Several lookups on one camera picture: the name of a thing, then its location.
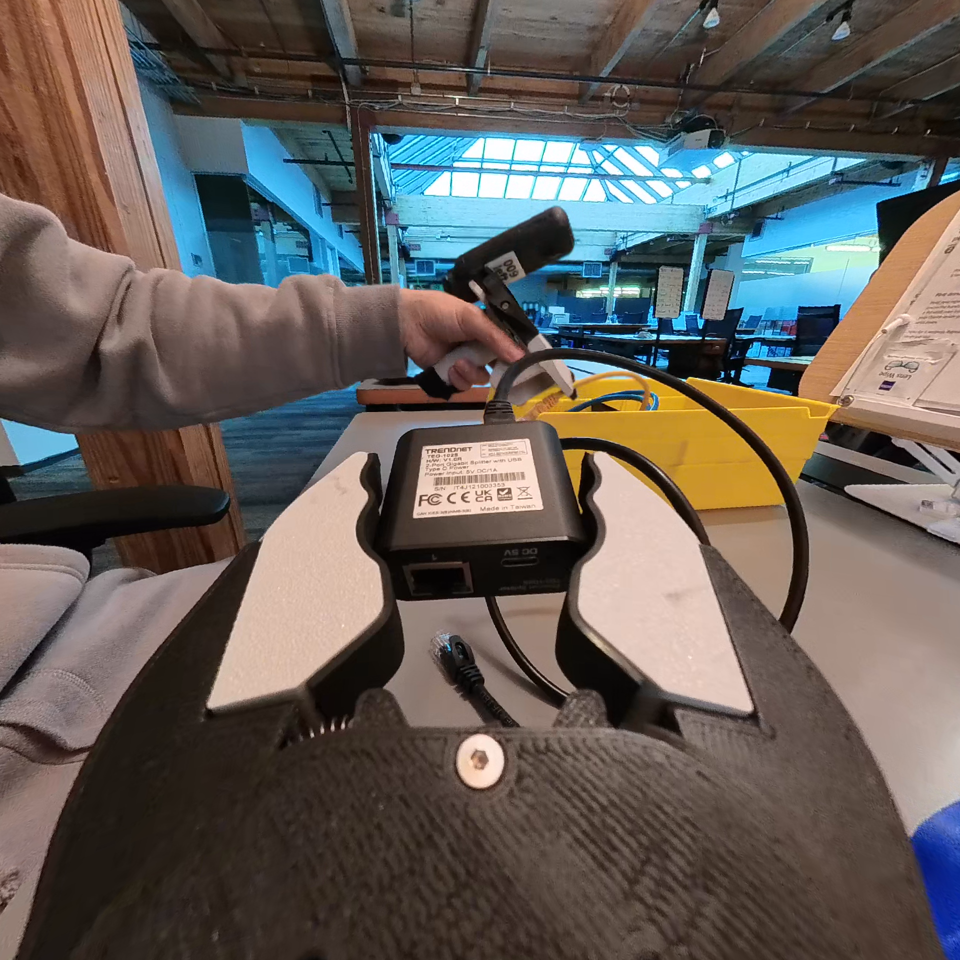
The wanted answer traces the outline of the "person's grey hoodie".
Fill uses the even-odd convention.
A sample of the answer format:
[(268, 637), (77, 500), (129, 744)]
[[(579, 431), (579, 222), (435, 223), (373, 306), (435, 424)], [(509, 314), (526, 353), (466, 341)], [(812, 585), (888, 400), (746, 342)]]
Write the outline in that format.
[(72, 549), (2, 546), (2, 958), (17, 956), (52, 836), (92, 745), (228, 564), (93, 576)]

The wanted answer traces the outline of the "wooden post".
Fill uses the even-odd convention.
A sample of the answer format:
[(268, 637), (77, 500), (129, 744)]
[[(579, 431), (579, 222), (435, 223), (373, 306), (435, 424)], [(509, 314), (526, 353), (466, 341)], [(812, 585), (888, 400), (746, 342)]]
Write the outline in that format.
[[(182, 262), (118, 2), (1, 1), (2, 193), (54, 212), (78, 242), (141, 271)], [(185, 484), (234, 497), (219, 425), (80, 435), (98, 489)], [(233, 503), (212, 526), (115, 541), (125, 566), (165, 573), (233, 558)]]

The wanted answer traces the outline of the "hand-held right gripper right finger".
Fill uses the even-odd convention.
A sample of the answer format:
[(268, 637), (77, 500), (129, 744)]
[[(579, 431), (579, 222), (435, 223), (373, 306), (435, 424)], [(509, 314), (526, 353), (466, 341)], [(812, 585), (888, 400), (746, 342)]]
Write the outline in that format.
[(555, 647), (573, 689), (599, 694), (614, 726), (647, 706), (750, 718), (698, 535), (605, 452), (583, 457), (580, 500), (592, 542), (570, 574)]

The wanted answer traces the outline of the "grey desk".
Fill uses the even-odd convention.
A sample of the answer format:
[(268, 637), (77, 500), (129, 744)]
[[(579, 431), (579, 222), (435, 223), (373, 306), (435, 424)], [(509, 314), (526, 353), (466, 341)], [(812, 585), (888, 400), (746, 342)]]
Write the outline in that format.
[[(376, 452), (386, 485), (407, 430), (478, 422), (478, 412), (357, 414), (305, 482), (354, 453)], [(821, 486), (798, 482), (810, 537), (809, 582), (793, 637), (843, 701), (890, 787), (908, 835), (958, 801), (958, 547)], [(707, 510), (712, 544), (761, 602), (781, 611), (789, 582), (784, 507)], [(570, 689), (554, 656), (560, 595), (500, 601), (524, 652)], [(400, 603), (405, 644), (390, 690), (414, 726), (474, 726), (476, 712), (446, 682), (430, 642), (464, 637), (489, 689), (521, 726), (557, 714), (504, 649), (482, 599)]]

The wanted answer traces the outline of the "blue plastic bin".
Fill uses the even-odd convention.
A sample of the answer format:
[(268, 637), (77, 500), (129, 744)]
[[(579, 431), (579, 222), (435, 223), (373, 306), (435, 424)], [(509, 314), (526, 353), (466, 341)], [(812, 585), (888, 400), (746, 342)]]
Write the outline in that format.
[(944, 955), (959, 958), (959, 801), (919, 824), (911, 842)]

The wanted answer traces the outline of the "yellow plastic bin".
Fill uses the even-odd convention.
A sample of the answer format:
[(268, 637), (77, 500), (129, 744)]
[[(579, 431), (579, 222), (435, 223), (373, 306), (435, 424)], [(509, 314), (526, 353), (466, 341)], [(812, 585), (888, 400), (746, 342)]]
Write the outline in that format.
[[(748, 444), (713, 414), (673, 388), (650, 382), (654, 411), (641, 400), (606, 400), (604, 410), (572, 408), (648, 384), (623, 370), (577, 382), (574, 398), (558, 388), (523, 406), (517, 419), (542, 419), (561, 438), (598, 438), (645, 456), (677, 484), (698, 511), (782, 505), (784, 498)], [(694, 378), (692, 384), (735, 414), (764, 441), (792, 482), (812, 456), (834, 414), (831, 403)]]

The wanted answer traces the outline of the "person's left hand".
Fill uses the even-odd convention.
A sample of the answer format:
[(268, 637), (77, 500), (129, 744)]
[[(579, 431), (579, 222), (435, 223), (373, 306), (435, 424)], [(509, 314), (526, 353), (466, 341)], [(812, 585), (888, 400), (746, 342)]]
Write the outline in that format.
[(421, 369), (433, 367), (462, 343), (480, 344), (508, 365), (525, 355), (484, 311), (444, 292), (401, 288), (398, 321), (404, 353)]

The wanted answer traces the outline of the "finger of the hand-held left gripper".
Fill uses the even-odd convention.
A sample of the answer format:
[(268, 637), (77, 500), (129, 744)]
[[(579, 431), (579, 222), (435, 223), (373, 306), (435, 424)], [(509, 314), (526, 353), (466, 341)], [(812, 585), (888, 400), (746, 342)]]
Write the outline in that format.
[[(538, 333), (526, 344), (530, 355), (540, 355), (553, 349), (552, 344), (542, 333)], [(525, 371), (525, 398), (551, 389), (558, 388), (568, 399), (576, 397), (575, 379), (566, 362), (561, 359), (548, 359), (531, 365)]]
[(508, 365), (495, 364), (490, 376), (491, 416), (512, 417), (514, 414), (506, 413), (508, 402), (513, 407), (523, 406), (544, 392), (554, 390), (556, 382), (550, 367), (551, 364), (535, 364), (525, 368), (513, 379), (509, 392), (505, 392), (501, 399), (497, 400), (499, 383), (506, 374)]

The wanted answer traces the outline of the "white stand base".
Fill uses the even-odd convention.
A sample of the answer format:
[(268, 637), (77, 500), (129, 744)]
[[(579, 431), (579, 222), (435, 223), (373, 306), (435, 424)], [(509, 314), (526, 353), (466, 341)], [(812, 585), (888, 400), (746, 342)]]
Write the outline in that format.
[(959, 519), (939, 519), (919, 511), (924, 498), (953, 498), (959, 501), (959, 460), (954, 451), (912, 439), (893, 438), (926, 466), (937, 479), (933, 484), (860, 484), (844, 488), (847, 496), (908, 522), (940, 540), (959, 544)]

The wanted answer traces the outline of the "black network splitter box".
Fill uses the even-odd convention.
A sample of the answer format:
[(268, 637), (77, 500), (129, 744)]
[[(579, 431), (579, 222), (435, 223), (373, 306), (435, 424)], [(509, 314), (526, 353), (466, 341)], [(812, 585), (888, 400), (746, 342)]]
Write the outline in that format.
[(399, 439), (376, 534), (398, 600), (560, 594), (591, 538), (549, 424)]

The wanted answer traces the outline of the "ceiling projector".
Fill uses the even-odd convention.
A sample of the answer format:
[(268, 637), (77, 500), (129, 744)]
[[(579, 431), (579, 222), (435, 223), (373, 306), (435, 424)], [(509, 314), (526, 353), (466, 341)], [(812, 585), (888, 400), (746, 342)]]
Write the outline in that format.
[(729, 139), (714, 117), (692, 112), (680, 119), (678, 136), (679, 149), (684, 151), (718, 150)]

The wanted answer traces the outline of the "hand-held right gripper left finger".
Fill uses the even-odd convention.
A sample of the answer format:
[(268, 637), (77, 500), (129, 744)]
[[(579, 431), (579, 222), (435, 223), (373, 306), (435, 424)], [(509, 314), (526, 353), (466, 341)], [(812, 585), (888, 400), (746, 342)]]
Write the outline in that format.
[(398, 672), (402, 621), (375, 551), (381, 497), (378, 456), (358, 452), (271, 524), (207, 699), (212, 714), (293, 703), (352, 716)]

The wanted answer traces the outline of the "wooden document board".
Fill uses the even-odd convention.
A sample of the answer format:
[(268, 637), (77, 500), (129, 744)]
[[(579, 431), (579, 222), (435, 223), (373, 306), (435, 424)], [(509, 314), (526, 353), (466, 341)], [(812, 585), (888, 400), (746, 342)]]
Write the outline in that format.
[[(959, 195), (945, 196), (912, 223), (886, 256), (845, 318), (821, 347), (800, 380), (799, 395), (818, 402), (846, 397), (847, 375), (870, 343), (906, 307), (933, 268), (947, 232), (958, 224)], [(958, 414), (906, 408), (867, 399), (839, 404), (835, 424), (926, 443), (958, 452)]]

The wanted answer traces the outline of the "brown wooden table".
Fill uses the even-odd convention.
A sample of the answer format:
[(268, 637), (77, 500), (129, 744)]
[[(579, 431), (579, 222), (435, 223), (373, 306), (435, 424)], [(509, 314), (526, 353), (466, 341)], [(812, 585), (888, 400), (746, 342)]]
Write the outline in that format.
[(432, 407), (483, 409), (491, 387), (474, 386), (452, 394), (449, 399), (428, 395), (411, 377), (367, 379), (356, 385), (356, 402), (366, 411), (424, 411)]

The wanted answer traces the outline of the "white instruction sheet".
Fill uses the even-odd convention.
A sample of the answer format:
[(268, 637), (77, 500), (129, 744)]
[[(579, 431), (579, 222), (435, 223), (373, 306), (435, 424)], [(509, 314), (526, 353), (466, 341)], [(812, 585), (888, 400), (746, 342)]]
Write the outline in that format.
[(838, 402), (958, 414), (958, 223), (955, 216), (881, 328), (841, 376), (831, 391)]

